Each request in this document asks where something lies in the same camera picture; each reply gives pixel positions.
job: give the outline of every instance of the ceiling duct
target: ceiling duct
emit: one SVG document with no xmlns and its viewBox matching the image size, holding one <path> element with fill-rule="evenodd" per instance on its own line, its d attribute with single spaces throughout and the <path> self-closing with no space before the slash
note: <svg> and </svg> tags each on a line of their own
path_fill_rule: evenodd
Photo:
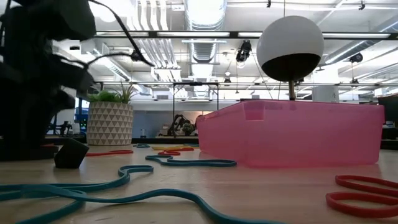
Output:
<svg viewBox="0 0 398 224">
<path fill-rule="evenodd" d="M 398 32 L 398 15 L 383 22 L 370 32 Z M 365 50 L 379 43 L 381 40 L 363 40 L 353 41 L 346 46 L 338 49 L 325 58 L 326 65 L 331 65 L 349 58 L 362 50 Z"/>
<path fill-rule="evenodd" d="M 185 22 L 188 30 L 217 31 L 221 30 L 226 12 L 226 0 L 185 0 Z M 191 59 L 199 64 L 191 65 L 192 76 L 196 78 L 210 78 L 213 65 L 210 63 L 216 55 L 216 44 L 191 43 Z M 207 95 L 207 86 L 196 86 L 196 96 Z"/>
<path fill-rule="evenodd" d="M 108 54 L 109 47 L 104 43 L 102 43 L 101 46 L 102 46 L 101 52 L 94 49 L 94 51 L 87 52 L 87 53 L 93 54 L 96 57 Z M 117 61 L 115 61 L 113 58 L 105 57 L 105 58 L 101 58 L 99 60 L 99 62 L 100 61 L 103 61 L 103 65 L 105 65 L 115 75 L 118 75 L 119 77 L 121 77 L 123 81 L 138 82 L 138 80 L 133 79 L 131 74 L 127 70 L 125 70 L 120 64 L 118 64 Z M 151 89 L 148 87 L 145 87 L 144 85 L 134 85 L 134 88 L 136 90 L 138 90 L 141 95 L 151 95 L 152 94 Z"/>
</svg>

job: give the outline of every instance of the pink plastic bin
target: pink plastic bin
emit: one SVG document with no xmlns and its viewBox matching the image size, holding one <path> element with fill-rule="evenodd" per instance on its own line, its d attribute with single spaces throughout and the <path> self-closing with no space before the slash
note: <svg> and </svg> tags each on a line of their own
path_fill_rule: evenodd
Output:
<svg viewBox="0 0 398 224">
<path fill-rule="evenodd" d="M 384 107 L 251 100 L 198 118 L 200 149 L 251 167 L 373 164 Z"/>
</svg>

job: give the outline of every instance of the white spherical lamp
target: white spherical lamp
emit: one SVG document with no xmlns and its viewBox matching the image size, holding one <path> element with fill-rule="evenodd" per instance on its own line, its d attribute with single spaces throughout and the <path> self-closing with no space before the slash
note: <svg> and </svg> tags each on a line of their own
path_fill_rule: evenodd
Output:
<svg viewBox="0 0 398 224">
<path fill-rule="evenodd" d="M 271 78 L 296 81 L 310 74 L 323 55 L 323 35 L 311 20 L 288 16 L 273 22 L 261 34 L 257 59 Z"/>
</svg>

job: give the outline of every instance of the teal rubber band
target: teal rubber band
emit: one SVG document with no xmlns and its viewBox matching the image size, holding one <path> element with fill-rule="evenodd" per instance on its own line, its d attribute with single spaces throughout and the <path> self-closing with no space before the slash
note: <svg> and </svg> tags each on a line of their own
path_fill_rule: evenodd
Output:
<svg viewBox="0 0 398 224">
<path fill-rule="evenodd" d="M 236 166 L 235 161 L 228 161 L 222 159 L 215 160 L 196 160 L 196 161 L 178 161 L 174 160 L 172 156 L 147 156 L 146 160 L 156 161 L 165 166 L 212 166 L 212 167 L 228 167 Z M 123 166 L 118 170 L 119 178 L 105 183 L 99 184 L 47 184 L 47 185 L 29 185 L 29 184 L 17 184 L 17 185 L 0 185 L 0 192 L 6 192 L 0 194 L 0 201 L 13 200 L 18 198 L 46 198 L 46 197 L 65 197 L 75 199 L 73 203 L 66 205 L 62 208 L 54 210 L 49 213 L 45 213 L 28 220 L 18 222 L 19 224 L 33 224 L 33 223 L 48 223 L 66 215 L 69 215 L 82 206 L 85 202 L 97 202 L 97 203 L 131 203 L 144 200 L 147 198 L 158 197 L 158 196 L 172 196 L 180 197 L 195 202 L 205 214 L 207 214 L 215 223 L 230 223 L 230 224 L 283 224 L 281 222 L 267 221 L 267 220 L 244 220 L 240 218 L 230 217 L 224 215 L 210 205 L 208 205 L 201 197 L 196 194 L 177 189 L 157 189 L 145 192 L 142 194 L 105 199 L 91 197 L 86 192 L 94 192 L 99 190 L 111 189 L 127 184 L 131 181 L 130 174 L 136 172 L 153 172 L 154 168 L 148 165 L 141 166 Z"/>
<path fill-rule="evenodd" d="M 199 147 L 199 144 L 184 144 L 184 146 Z"/>
<path fill-rule="evenodd" d="M 235 161 L 226 159 L 202 159 L 202 160 L 175 160 L 172 156 L 168 155 L 153 155 L 146 156 L 146 160 L 155 161 L 163 166 L 207 166 L 207 167 L 232 167 L 236 166 Z"/>
<path fill-rule="evenodd" d="M 150 147 L 150 145 L 148 145 L 148 144 L 141 144 L 141 143 L 133 145 L 133 146 L 137 147 L 137 148 L 149 148 Z"/>
</svg>

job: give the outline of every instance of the geometric patterned planter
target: geometric patterned planter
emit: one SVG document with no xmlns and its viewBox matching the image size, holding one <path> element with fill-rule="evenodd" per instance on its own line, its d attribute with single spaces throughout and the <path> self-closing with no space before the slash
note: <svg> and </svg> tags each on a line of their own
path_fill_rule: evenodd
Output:
<svg viewBox="0 0 398 224">
<path fill-rule="evenodd" d="M 112 102 L 90 103 L 86 136 L 89 145 L 130 145 L 132 138 L 132 106 L 125 103 Z"/>
</svg>

